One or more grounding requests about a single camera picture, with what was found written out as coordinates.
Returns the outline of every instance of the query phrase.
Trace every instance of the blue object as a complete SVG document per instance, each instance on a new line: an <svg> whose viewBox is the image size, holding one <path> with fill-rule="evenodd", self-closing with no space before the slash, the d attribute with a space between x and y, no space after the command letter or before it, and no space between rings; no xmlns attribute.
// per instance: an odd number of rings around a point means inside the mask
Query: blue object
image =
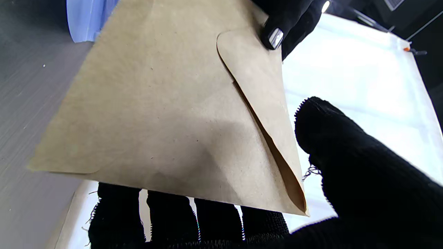
<svg viewBox="0 0 443 249"><path fill-rule="evenodd" d="M69 32L75 43L95 41L119 0L66 0Z"/></svg>

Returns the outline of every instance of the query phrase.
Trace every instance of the brown envelope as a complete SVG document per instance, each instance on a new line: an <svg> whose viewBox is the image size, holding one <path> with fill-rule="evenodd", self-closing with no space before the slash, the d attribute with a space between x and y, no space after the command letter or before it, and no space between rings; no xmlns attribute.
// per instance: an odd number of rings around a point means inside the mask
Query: brown envelope
<svg viewBox="0 0 443 249"><path fill-rule="evenodd" d="M28 167L304 215L265 19L247 0L121 0Z"/></svg>

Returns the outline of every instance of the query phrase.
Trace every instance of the white surface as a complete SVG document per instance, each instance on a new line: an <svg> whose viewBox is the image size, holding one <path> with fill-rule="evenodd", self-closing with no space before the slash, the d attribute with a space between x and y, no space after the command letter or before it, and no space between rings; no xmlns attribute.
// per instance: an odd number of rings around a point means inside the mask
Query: white surface
<svg viewBox="0 0 443 249"><path fill-rule="evenodd" d="M283 78L289 118L303 99L331 102L368 134L442 182L443 140L408 43L391 35L323 14L318 26L286 58ZM308 155L300 148L302 171ZM97 184L85 181L71 205L58 248L88 244L82 229L97 203ZM321 189L321 177L309 176L304 189L311 217L284 214L290 231L336 215ZM146 195L140 195L141 217L149 236Z"/></svg>

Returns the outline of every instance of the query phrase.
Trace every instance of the gray floor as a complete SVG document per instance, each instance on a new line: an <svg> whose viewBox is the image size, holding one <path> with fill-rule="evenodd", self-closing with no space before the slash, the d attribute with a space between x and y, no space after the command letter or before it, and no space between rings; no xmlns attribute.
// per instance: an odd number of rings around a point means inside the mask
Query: gray floor
<svg viewBox="0 0 443 249"><path fill-rule="evenodd" d="M65 2L0 0L1 248L44 248L80 183L25 168L92 46L71 41Z"/></svg>

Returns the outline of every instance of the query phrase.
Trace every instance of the black glove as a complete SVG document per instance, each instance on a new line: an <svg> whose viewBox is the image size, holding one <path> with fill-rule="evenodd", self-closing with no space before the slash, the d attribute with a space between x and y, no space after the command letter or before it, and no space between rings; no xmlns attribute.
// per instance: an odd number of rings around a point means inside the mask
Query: black glove
<svg viewBox="0 0 443 249"><path fill-rule="evenodd" d="M282 46L282 60L310 34L326 0L253 0L269 18L260 35L268 49Z"/></svg>

